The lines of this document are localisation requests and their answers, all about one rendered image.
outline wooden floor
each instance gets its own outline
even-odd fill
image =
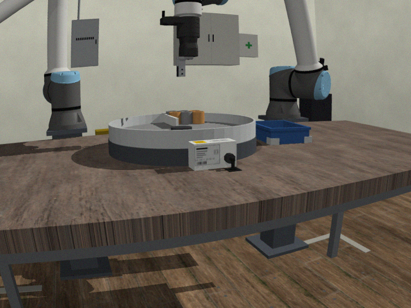
[[[13,266],[25,308],[411,307],[411,193],[345,212],[342,234],[371,251],[328,240],[266,259],[237,237],[110,257],[109,278],[60,280],[60,263]],[[330,232],[331,216],[297,225],[308,240]],[[0,308],[10,307],[6,294]]]

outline electrical box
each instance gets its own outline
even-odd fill
[[[71,21],[71,67],[98,66],[98,21]]]
[[[240,65],[240,57],[258,57],[257,35],[239,33],[238,15],[203,13],[197,45],[198,57],[186,65]],[[174,26],[174,66],[179,46]]]
[[[188,166],[194,171],[228,168],[231,163],[224,160],[224,156],[231,153],[236,157],[237,142],[230,138],[189,141]]]

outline wooden tabletop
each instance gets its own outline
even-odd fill
[[[238,172],[124,163],[108,135],[0,145],[0,254],[219,231],[411,185],[411,134],[304,125],[312,143],[260,145]]]

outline cable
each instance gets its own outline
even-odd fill
[[[80,0],[78,0],[77,20],[80,20]]]

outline beige wall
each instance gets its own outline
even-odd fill
[[[175,77],[172,27],[160,26],[161,11],[173,15],[171,0],[88,0],[81,19],[100,19],[99,66],[73,68],[81,74],[82,112],[88,133],[125,116],[167,110],[264,114],[268,73],[296,64],[283,1],[230,0],[204,12],[237,14],[240,32],[259,36],[259,57],[240,66],[187,66]],[[35,0],[0,24],[0,144],[51,139],[51,105],[43,97],[47,70],[47,0]],[[77,1],[69,0],[71,20]],[[308,0],[317,25],[318,57],[331,74],[333,119],[411,132],[410,1]]]

